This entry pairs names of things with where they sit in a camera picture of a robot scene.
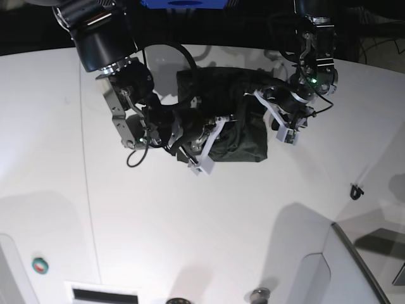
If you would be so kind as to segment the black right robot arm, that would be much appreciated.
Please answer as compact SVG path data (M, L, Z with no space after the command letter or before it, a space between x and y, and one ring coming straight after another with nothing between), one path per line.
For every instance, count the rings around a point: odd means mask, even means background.
M99 72L97 79L123 146L144 154L161 148L195 174L210 174L215 165L209 155L211 148L225 124L234 118L202 111L197 94L199 71L188 50L169 43L188 62L191 84L184 99L163 105L146 60L134 56L137 46L122 1L59 1L51 8L75 43L85 70Z

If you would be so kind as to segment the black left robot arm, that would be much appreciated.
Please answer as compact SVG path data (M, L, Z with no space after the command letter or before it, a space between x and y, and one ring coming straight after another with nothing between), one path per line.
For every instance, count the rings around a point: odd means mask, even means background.
M333 60L331 1L293 1L292 5L290 10L267 16L266 26L276 50L296 70L287 80L264 78L263 86L252 96L271 113L276 138L295 145L308 119L334 106L327 96L336 91L338 72ZM294 29L294 50L290 54L278 37L277 27L281 25Z

